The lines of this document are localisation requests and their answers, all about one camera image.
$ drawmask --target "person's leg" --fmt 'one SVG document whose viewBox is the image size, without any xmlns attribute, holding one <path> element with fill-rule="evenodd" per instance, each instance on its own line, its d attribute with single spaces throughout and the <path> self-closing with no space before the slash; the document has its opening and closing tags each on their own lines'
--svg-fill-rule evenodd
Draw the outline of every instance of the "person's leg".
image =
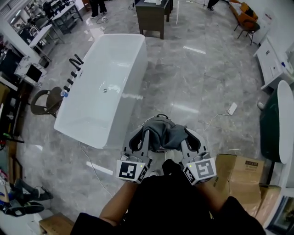
<svg viewBox="0 0 294 235">
<path fill-rule="evenodd" d="M 49 200 L 52 199 L 53 195 L 51 193 L 49 193 L 48 191 L 45 191 L 45 193 L 41 193 L 39 194 L 24 194 L 23 195 L 23 199 L 22 202 L 26 203 L 29 201 L 45 201 L 45 200 Z"/>
<path fill-rule="evenodd" d="M 209 0 L 208 2 L 208 5 L 207 5 L 207 8 L 211 8 L 212 7 L 212 4 L 213 4 L 214 0 Z"/>
<path fill-rule="evenodd" d="M 100 6 L 100 13 L 107 12 L 104 0 L 98 0 L 98 4 Z"/>
<path fill-rule="evenodd" d="M 209 0 L 207 8 L 209 10 L 213 10 L 212 6 L 214 6 L 219 0 Z"/>
<path fill-rule="evenodd" d="M 98 2 L 97 0 L 89 0 L 91 9 L 92 9 L 92 15 L 91 17 L 96 17 L 98 16 Z"/>
<path fill-rule="evenodd" d="M 26 184 L 22 179 L 17 179 L 14 183 L 14 188 L 17 188 L 21 192 L 23 191 L 23 188 L 28 191 L 30 194 L 34 194 L 36 196 L 39 196 L 39 191 L 37 189 L 34 189 L 30 185 Z"/>
<path fill-rule="evenodd" d="M 212 6 L 218 3 L 219 0 L 214 0 Z"/>
</svg>

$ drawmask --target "box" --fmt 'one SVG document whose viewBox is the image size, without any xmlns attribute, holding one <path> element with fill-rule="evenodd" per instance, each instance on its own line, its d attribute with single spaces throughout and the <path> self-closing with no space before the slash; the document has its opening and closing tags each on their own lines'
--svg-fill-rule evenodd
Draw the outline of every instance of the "box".
<svg viewBox="0 0 294 235">
<path fill-rule="evenodd" d="M 5 103 L 6 97 L 9 92 L 10 89 L 7 86 L 0 83 L 0 103 Z"/>
<path fill-rule="evenodd" d="M 74 222 L 59 213 L 39 221 L 42 234 L 70 235 Z"/>
<path fill-rule="evenodd" d="M 261 203 L 255 218 L 264 226 L 280 196 L 281 188 L 279 186 L 263 185 L 260 186 L 260 192 Z"/>
<path fill-rule="evenodd" d="M 264 162 L 251 158 L 221 154 L 215 161 L 217 177 L 211 180 L 225 197 L 235 197 L 255 217 L 261 202 L 259 182 Z"/>
</svg>

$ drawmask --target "white cable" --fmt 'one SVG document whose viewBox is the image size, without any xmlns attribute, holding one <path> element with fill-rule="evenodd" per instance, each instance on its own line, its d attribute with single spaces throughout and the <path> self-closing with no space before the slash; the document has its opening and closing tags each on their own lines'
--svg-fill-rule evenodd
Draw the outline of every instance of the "white cable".
<svg viewBox="0 0 294 235">
<path fill-rule="evenodd" d="M 230 114 L 222 114 L 222 113 L 218 113 L 218 114 L 216 114 L 216 115 L 211 119 L 210 123 L 208 124 L 208 127 L 210 126 L 212 120 L 215 119 L 215 118 L 216 118 L 217 116 L 219 116 L 219 115 L 229 116 Z"/>
<path fill-rule="evenodd" d="M 111 194 L 111 193 L 110 193 L 110 192 L 109 192 L 109 191 L 103 186 L 103 184 L 101 183 L 101 181 L 100 181 L 100 179 L 99 179 L 99 177 L 98 177 L 98 175 L 97 175 L 97 173 L 96 173 L 96 170 L 95 170 L 95 168 L 93 167 L 93 164 L 92 164 L 92 161 L 91 161 L 90 157 L 86 154 L 86 152 L 83 150 L 83 148 L 82 148 L 82 146 L 81 146 L 81 142 L 79 142 L 79 147 L 81 148 L 81 150 L 83 151 L 83 153 L 88 157 L 88 159 L 89 159 L 89 161 L 90 161 L 90 163 L 91 163 L 91 165 L 92 165 L 93 171 L 94 171 L 94 173 L 95 173 L 97 179 L 99 180 L 99 183 L 101 184 L 101 186 L 106 190 L 107 193 L 110 194 L 111 197 L 113 197 L 112 194 Z"/>
</svg>

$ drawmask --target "freestanding bathtub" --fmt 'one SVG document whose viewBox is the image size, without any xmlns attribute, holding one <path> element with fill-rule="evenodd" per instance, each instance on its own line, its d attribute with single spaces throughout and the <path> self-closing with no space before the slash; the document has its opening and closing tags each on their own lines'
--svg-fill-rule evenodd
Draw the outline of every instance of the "freestanding bathtub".
<svg viewBox="0 0 294 235">
<path fill-rule="evenodd" d="M 94 148 L 121 149 L 147 68 L 145 37 L 104 34 L 83 61 L 54 129 Z"/>
</svg>

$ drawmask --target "power strip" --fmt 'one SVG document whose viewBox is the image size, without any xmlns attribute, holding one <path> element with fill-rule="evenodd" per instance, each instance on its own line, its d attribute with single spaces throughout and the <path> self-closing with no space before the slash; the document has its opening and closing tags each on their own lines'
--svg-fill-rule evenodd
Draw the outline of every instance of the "power strip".
<svg viewBox="0 0 294 235">
<path fill-rule="evenodd" d="M 232 103 L 231 107 L 229 108 L 228 112 L 230 115 L 233 115 L 238 105 L 234 102 Z"/>
</svg>

